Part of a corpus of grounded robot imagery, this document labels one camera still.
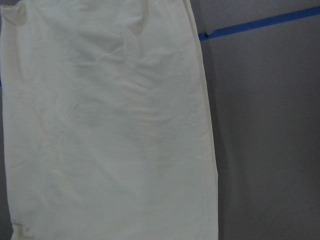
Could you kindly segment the beige long-sleeve printed shirt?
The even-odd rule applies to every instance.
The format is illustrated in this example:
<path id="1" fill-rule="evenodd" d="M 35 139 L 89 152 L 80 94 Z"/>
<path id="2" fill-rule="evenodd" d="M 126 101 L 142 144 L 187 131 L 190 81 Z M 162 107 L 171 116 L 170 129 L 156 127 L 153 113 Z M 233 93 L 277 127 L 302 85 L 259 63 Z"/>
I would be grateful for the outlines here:
<path id="1" fill-rule="evenodd" d="M 12 239 L 218 239 L 191 3 L 21 0 L 0 14 Z"/>

